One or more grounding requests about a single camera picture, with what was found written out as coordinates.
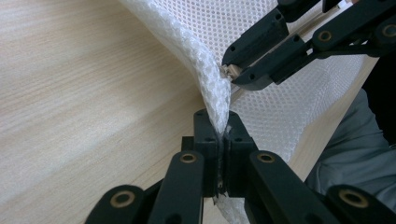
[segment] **light wood surface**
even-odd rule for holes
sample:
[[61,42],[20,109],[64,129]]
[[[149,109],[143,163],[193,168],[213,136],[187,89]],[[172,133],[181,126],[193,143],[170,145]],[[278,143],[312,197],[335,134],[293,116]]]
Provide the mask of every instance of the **light wood surface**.
[[[82,223],[109,189],[163,178],[204,104],[134,15],[116,0],[6,0],[0,24],[0,223]],[[301,148],[332,123],[325,145],[355,92]],[[315,157],[297,152],[303,177]],[[211,200],[204,214],[225,223]]]

